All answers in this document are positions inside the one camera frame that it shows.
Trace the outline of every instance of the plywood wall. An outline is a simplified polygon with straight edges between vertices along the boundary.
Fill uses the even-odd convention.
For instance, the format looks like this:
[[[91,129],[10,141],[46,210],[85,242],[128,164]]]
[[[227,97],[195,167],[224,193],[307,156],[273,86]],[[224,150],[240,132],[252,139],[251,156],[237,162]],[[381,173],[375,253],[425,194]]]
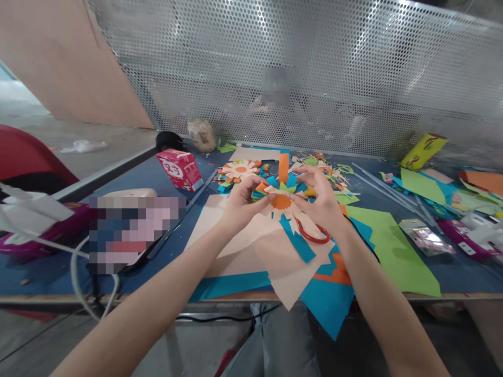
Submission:
[[[2,0],[0,60],[57,119],[154,128],[85,0]]]

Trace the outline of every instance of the scissors handle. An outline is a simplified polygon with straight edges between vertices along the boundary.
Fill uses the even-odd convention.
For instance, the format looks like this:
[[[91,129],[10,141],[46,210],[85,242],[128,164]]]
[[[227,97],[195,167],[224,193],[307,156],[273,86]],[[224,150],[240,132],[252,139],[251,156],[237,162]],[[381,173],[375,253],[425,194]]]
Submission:
[[[295,221],[297,222],[297,226],[299,227],[299,231],[300,231],[300,234],[306,239],[306,240],[309,240],[311,242],[314,242],[314,243],[320,243],[320,244],[323,244],[323,243],[327,243],[328,241],[330,241],[330,238],[332,237],[330,235],[330,233],[328,233],[324,228],[322,228],[321,226],[319,226],[318,224],[316,224],[316,226],[318,227],[318,229],[320,230],[321,233],[325,234],[326,235],[326,238],[323,238],[323,239],[319,239],[319,238],[314,238],[313,236],[311,235],[308,235],[304,228],[302,227],[302,223],[299,221],[299,219],[295,218]]]

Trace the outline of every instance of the red chair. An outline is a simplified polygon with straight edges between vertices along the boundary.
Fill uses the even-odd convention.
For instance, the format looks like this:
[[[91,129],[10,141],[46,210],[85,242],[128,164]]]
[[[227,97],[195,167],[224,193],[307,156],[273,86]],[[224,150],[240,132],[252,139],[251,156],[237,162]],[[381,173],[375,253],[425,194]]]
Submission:
[[[79,179],[40,140],[0,125],[0,181],[27,191],[47,192],[61,190]]]

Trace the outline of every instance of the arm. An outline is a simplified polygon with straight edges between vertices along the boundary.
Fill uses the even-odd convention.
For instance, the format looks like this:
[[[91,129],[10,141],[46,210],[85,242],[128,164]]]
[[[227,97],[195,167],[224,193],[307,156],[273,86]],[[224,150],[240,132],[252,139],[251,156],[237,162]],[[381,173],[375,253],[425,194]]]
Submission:
[[[232,191],[220,221],[101,321],[51,376],[129,376],[173,324],[213,260],[273,197],[251,203],[263,178]]]
[[[291,199],[337,243],[362,313],[381,346],[392,376],[449,376],[428,335],[404,295],[385,275],[376,258],[344,218],[330,183],[320,169],[302,167],[301,181],[313,186],[311,204]]]

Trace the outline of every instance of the metal mesh screen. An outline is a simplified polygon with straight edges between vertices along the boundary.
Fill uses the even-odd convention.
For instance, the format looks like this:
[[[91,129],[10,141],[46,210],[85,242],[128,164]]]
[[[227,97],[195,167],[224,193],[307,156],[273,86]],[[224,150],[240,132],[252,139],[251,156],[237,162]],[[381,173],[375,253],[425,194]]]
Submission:
[[[424,131],[446,162],[503,168],[503,26],[397,0],[90,0],[158,129],[389,156]],[[264,69],[289,100],[264,103]]]

